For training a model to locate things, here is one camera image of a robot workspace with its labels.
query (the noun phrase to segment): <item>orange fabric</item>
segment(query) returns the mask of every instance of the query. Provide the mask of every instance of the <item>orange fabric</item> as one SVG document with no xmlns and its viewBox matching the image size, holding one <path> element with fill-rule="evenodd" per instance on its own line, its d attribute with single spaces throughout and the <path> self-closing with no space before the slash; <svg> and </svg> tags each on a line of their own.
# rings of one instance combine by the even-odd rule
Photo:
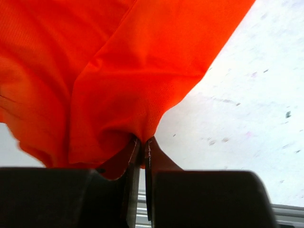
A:
<svg viewBox="0 0 304 228">
<path fill-rule="evenodd" d="M 48 167 L 96 167 L 202 79 L 254 0 L 0 0 L 0 121 Z"/>
</svg>

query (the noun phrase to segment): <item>white surface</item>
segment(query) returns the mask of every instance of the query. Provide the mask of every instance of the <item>white surface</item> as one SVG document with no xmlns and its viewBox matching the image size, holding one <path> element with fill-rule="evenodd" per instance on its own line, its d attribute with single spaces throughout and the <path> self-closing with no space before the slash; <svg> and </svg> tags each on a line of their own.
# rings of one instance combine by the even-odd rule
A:
<svg viewBox="0 0 304 228">
<path fill-rule="evenodd" d="M 257 0 L 211 67 L 160 146 L 185 169 L 252 170 L 272 203 L 304 207 L 304 1 Z M 21 165 L 41 166 L 0 124 L 0 166 Z"/>
</svg>

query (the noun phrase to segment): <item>wrinkled fabric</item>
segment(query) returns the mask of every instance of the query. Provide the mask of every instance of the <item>wrinkled fabric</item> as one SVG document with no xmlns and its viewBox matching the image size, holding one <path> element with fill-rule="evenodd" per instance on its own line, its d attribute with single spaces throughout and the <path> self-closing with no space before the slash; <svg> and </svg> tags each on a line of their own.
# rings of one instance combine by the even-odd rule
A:
<svg viewBox="0 0 304 228">
<path fill-rule="evenodd" d="M 253 0 L 0 0 L 0 121 L 48 167 L 152 137 Z"/>
</svg>

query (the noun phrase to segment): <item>garment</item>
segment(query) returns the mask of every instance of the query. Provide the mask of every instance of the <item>garment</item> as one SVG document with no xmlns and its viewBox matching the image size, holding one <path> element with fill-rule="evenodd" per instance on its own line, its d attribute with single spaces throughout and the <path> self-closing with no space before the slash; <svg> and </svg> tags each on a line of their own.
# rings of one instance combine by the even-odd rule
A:
<svg viewBox="0 0 304 228">
<path fill-rule="evenodd" d="M 0 121 L 47 167 L 97 167 L 154 135 L 253 2 L 0 0 Z"/>
</svg>

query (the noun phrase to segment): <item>red cloth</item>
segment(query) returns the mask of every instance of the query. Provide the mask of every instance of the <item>red cloth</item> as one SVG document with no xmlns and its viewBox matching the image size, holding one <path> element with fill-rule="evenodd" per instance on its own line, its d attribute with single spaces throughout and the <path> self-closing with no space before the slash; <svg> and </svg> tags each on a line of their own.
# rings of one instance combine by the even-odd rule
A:
<svg viewBox="0 0 304 228">
<path fill-rule="evenodd" d="M 0 0 L 0 121 L 48 167 L 96 167 L 202 79 L 254 0 Z"/>
</svg>

